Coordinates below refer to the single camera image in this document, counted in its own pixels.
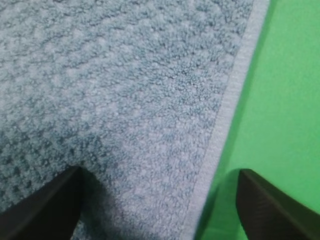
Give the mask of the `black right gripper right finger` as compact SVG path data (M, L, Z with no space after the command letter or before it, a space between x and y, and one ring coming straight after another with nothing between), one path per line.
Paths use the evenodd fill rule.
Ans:
M241 169L236 209L249 240L318 240L320 215L251 169Z

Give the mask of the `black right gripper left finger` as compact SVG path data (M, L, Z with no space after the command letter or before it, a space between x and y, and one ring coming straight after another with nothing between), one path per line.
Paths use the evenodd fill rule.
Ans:
M0 215L2 240L69 240L82 209L82 169L72 166Z

